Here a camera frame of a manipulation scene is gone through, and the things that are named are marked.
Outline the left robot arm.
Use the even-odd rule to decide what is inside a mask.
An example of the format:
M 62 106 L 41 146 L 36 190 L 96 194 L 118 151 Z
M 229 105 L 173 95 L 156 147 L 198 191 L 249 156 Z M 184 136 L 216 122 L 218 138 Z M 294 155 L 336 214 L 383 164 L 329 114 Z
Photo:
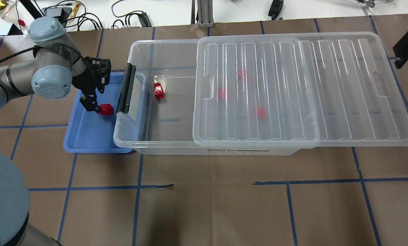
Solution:
M 53 17 L 35 19 L 28 28 L 35 43 L 7 56 L 0 64 L 32 51 L 33 59 L 0 67 L 0 109 L 13 99 L 36 94 L 61 99 L 74 87 L 87 110 L 102 112 L 96 92 L 109 84 L 111 61 L 83 56 L 63 25 Z M 0 152 L 0 246 L 59 246 L 30 223 L 29 189 L 16 164 Z

